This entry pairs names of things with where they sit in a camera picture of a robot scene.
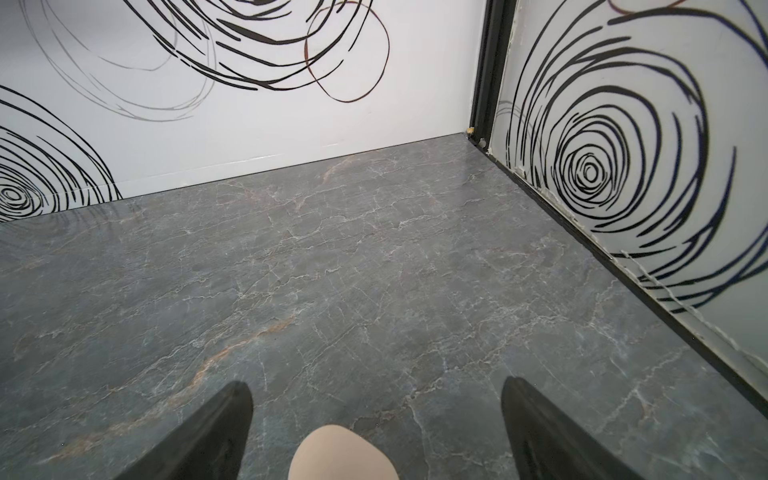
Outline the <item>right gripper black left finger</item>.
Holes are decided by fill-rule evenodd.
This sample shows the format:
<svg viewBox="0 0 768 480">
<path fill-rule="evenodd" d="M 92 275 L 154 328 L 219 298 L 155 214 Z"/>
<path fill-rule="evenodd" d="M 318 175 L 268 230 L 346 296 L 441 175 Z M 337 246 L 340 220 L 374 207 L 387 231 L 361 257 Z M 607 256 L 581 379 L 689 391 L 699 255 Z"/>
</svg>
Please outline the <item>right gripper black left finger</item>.
<svg viewBox="0 0 768 480">
<path fill-rule="evenodd" d="M 236 479 L 252 416 L 251 390 L 232 381 L 118 477 Z"/>
</svg>

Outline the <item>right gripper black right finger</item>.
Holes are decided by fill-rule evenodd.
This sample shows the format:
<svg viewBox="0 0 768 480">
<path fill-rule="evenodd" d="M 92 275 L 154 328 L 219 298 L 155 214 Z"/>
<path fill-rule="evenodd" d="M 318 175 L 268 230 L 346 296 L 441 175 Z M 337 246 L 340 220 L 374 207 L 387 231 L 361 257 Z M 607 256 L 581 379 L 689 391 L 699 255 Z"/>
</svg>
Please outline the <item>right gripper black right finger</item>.
<svg viewBox="0 0 768 480">
<path fill-rule="evenodd" d="M 520 377 L 508 377 L 501 410 L 521 479 L 642 477 Z"/>
</svg>

